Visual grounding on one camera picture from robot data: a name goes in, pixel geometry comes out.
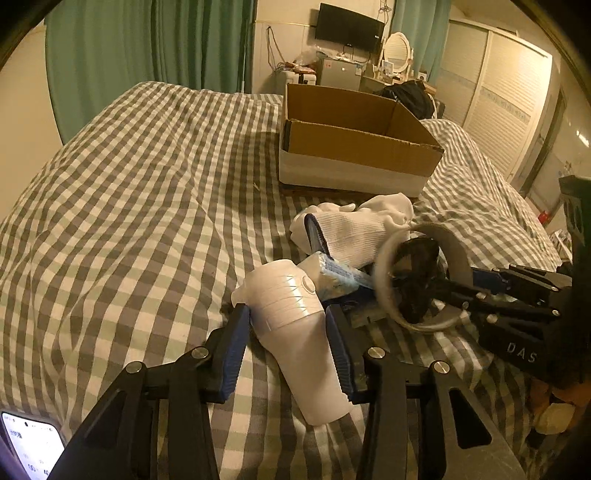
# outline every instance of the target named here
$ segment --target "white mirror frame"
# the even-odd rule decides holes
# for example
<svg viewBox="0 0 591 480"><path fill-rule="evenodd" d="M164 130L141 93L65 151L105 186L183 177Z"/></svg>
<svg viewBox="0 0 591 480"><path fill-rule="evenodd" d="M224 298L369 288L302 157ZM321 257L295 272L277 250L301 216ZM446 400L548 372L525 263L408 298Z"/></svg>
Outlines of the white mirror frame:
<svg viewBox="0 0 591 480"><path fill-rule="evenodd" d="M404 62L404 65L402 66L402 68L392 70L394 73L402 73L405 70L407 70L410 65L410 62L413 58L413 51L410 47L410 43L408 42L408 39L406 38L406 35L402 32L395 32L388 37L386 42L384 42L384 46L382 47L382 51L380 52L380 55L379 55L380 63L386 59L385 52L386 52L388 43L391 41L402 41L404 43L404 46L407 49L407 58L406 58L406 61Z"/></svg>

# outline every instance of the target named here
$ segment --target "white wall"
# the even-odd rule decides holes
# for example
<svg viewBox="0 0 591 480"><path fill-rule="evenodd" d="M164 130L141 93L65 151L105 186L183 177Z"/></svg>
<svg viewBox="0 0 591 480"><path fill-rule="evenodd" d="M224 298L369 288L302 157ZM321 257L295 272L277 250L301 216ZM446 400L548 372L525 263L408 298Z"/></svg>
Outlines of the white wall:
<svg viewBox="0 0 591 480"><path fill-rule="evenodd" d="M532 199L546 210L552 208L558 200L559 176L591 176L591 106L566 65L563 65L560 80L566 97L566 110L558 126L556 141L532 185L531 192ZM562 211L547 229L553 231L557 228L566 228Z"/></svg>
<svg viewBox="0 0 591 480"><path fill-rule="evenodd" d="M45 26L21 41L0 70L0 220L61 148L45 67Z"/></svg>
<svg viewBox="0 0 591 480"><path fill-rule="evenodd" d="M546 231L552 233L561 228L566 229L566 216L564 215L564 209L562 207L556 215L554 215L554 218L552 218L550 223L546 225Z"/></svg>
<svg viewBox="0 0 591 480"><path fill-rule="evenodd" d="M313 45L318 45L330 53L340 53L342 46L334 43L319 41L314 38L320 0L301 0L300 2L277 2L276 0L259 0L256 11L254 52L252 61L252 91L253 93L275 93L275 78L273 69L267 59L266 30L271 26L275 39L286 61L293 61L303 51ZM380 7L379 0L329 0L326 3L347 8L363 15L376 18ZM394 9L394 0L388 0L387 4ZM381 13L379 20L386 20ZM389 32L389 22L385 28ZM272 43L275 54L275 62L281 61ZM357 61L367 59L366 52L355 52L353 58Z"/></svg>

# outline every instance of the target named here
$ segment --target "green curtain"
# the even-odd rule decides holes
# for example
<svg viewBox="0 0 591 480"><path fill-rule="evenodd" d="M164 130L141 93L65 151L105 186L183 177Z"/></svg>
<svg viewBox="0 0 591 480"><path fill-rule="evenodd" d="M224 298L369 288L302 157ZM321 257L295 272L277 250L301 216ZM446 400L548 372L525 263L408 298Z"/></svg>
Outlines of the green curtain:
<svg viewBox="0 0 591 480"><path fill-rule="evenodd" d="M240 91L253 8L254 0L63 0L46 18L62 141L146 80Z"/></svg>
<svg viewBox="0 0 591 480"><path fill-rule="evenodd" d="M390 32L402 32L414 49L413 70L439 74L452 0L396 0Z"/></svg>

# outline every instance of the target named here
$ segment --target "box flap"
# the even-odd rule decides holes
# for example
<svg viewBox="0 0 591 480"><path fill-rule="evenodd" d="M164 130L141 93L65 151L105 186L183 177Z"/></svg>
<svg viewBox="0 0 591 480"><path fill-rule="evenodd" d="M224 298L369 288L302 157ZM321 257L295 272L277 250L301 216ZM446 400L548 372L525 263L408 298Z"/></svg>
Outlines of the box flap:
<svg viewBox="0 0 591 480"><path fill-rule="evenodd" d="M394 114L394 100L338 88L287 85L287 118L320 125L386 135Z"/></svg>
<svg viewBox="0 0 591 480"><path fill-rule="evenodd" d="M290 153L348 161L428 177L441 159L441 147L417 145L357 130L288 121Z"/></svg>
<svg viewBox="0 0 591 480"><path fill-rule="evenodd" d="M416 144L432 145L441 152L441 145L403 104L396 102L386 136Z"/></svg>

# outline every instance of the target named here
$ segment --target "television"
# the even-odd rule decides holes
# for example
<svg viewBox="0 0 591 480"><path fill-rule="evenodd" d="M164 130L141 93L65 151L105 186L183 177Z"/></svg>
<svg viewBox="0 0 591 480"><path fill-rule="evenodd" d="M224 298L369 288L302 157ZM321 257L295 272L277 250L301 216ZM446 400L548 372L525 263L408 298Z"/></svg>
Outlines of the television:
<svg viewBox="0 0 591 480"><path fill-rule="evenodd" d="M378 53L385 24L346 8L320 4L316 35L327 40L371 53Z"/></svg>

